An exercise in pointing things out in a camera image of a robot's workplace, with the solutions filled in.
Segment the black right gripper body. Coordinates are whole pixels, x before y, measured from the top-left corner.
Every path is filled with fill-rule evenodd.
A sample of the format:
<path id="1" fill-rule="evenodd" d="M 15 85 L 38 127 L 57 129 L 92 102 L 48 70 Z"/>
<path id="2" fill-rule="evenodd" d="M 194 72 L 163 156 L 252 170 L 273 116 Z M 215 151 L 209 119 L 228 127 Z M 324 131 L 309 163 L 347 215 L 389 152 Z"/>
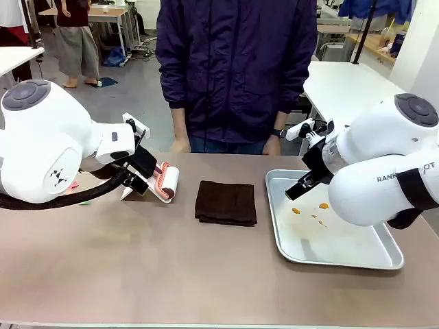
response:
<path id="1" fill-rule="evenodd" d="M 309 148 L 302 157 L 302 161 L 309 169 L 308 174 L 302 178 L 305 184 L 329 184 L 333 178 L 333 174 L 324 163 L 324 145 L 324 141 L 319 141 L 313 147 Z"/>

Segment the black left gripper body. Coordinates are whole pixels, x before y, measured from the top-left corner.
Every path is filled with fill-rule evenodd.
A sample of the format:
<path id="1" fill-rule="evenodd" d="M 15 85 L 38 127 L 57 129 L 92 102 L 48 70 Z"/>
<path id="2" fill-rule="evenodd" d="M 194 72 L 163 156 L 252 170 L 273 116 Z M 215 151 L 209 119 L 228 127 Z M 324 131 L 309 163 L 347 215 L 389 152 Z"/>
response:
<path id="1" fill-rule="evenodd" d="M 157 159 L 144 147 L 138 146 L 130 157 L 130 165 L 134 167 L 144 178 L 154 175 Z"/>

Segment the person's right hand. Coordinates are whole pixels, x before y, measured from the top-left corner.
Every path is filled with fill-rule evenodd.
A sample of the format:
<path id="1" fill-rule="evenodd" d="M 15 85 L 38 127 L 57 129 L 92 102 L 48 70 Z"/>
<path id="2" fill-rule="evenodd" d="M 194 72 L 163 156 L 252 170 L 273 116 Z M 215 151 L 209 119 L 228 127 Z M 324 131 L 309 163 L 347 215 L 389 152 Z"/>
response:
<path id="1" fill-rule="evenodd" d="M 172 153 L 191 153 L 191 145 L 187 136 L 176 137 L 170 147 Z"/>

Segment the person's left hand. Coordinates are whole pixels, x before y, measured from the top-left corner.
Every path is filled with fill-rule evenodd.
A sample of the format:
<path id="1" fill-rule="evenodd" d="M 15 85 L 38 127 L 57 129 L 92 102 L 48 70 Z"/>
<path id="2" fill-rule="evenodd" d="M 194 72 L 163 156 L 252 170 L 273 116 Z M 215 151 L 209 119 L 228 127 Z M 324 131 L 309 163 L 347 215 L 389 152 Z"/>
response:
<path id="1" fill-rule="evenodd" d="M 275 135 L 271 135 L 264 147 L 263 147 L 263 151 L 262 151 L 263 155 L 267 155 L 267 156 L 280 156 L 281 154 L 281 140 L 279 137 L 275 136 Z"/>

